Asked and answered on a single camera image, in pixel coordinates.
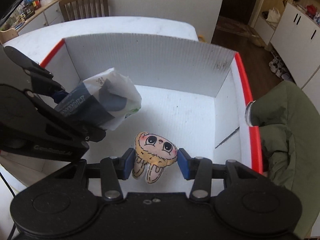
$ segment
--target box floor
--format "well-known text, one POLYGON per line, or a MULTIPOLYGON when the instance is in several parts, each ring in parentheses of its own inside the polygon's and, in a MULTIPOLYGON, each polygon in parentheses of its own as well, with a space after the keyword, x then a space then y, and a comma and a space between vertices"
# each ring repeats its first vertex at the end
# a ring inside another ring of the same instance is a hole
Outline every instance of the box floor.
MULTIPOLYGON (((90 150, 84 155, 88 163, 99 163, 109 156, 121 156, 141 131, 161 135, 184 148, 191 157, 203 156, 213 160, 215 138, 215 98, 198 94, 136 86, 142 97, 139 112, 128 117, 115 131, 107 131, 106 137, 90 142, 90 150)), ((43 172, 50 174, 60 168, 57 163, 46 161, 43 172)), ((165 168, 159 181, 148 185, 144 178, 130 177, 120 181, 127 192, 190 192, 192 181, 185 181, 177 163, 165 168)), ((91 179, 89 189, 100 195, 100 180, 91 179)))

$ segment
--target green jacket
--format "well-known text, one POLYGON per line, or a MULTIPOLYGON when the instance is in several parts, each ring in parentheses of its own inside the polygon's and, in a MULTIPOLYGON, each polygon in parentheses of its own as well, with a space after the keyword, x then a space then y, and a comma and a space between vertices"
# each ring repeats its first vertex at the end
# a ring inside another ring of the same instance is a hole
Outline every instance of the green jacket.
POLYGON ((283 81, 252 104, 269 178, 295 193, 302 215, 294 233, 304 238, 320 211, 320 115, 295 84, 283 81))

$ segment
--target chair backrest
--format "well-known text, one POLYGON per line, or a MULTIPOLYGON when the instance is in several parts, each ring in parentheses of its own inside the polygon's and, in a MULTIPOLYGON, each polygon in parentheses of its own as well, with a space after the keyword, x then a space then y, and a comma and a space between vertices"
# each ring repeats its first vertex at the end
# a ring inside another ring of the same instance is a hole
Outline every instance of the chair backrest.
POLYGON ((18 37, 19 34, 15 29, 9 29, 7 31, 0 31, 0 44, 4 44, 13 38, 18 37))
POLYGON ((109 16, 108 0, 60 0, 64 20, 109 16))

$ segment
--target white table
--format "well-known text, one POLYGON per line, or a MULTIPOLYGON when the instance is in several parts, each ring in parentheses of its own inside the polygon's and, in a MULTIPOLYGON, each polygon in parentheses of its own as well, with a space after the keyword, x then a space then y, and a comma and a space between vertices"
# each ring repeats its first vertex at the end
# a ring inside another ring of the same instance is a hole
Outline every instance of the white table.
POLYGON ((32 60, 42 62, 61 39, 95 33, 154 34, 198 40, 195 28, 183 22, 148 17, 98 17, 44 27, 14 38, 4 46, 12 46, 32 60))

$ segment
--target cardboard box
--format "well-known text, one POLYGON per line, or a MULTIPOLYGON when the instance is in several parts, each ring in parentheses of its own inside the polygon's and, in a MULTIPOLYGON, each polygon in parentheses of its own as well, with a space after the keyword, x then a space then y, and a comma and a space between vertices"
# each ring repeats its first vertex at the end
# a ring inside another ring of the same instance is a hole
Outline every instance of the cardboard box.
MULTIPOLYGON (((41 63, 54 80, 71 92, 81 80, 111 67, 129 76, 142 96, 142 108, 98 143, 90 142, 83 158, 99 163, 121 156, 134 147, 141 131, 161 135, 191 157, 202 156, 224 164, 235 159, 262 172, 260 135, 245 121, 252 95, 240 55, 220 46, 147 34, 101 33, 61 40, 41 63)), ((51 98, 43 97, 54 107, 51 98)), ((0 162, 17 180, 18 190, 29 186, 67 163, 1 154, 0 162)), ((186 192, 177 164, 167 167, 159 181, 148 185, 130 177, 120 181, 127 192, 186 192)), ((89 189, 100 195, 98 179, 89 189)), ((212 180, 212 195, 223 189, 212 180)))

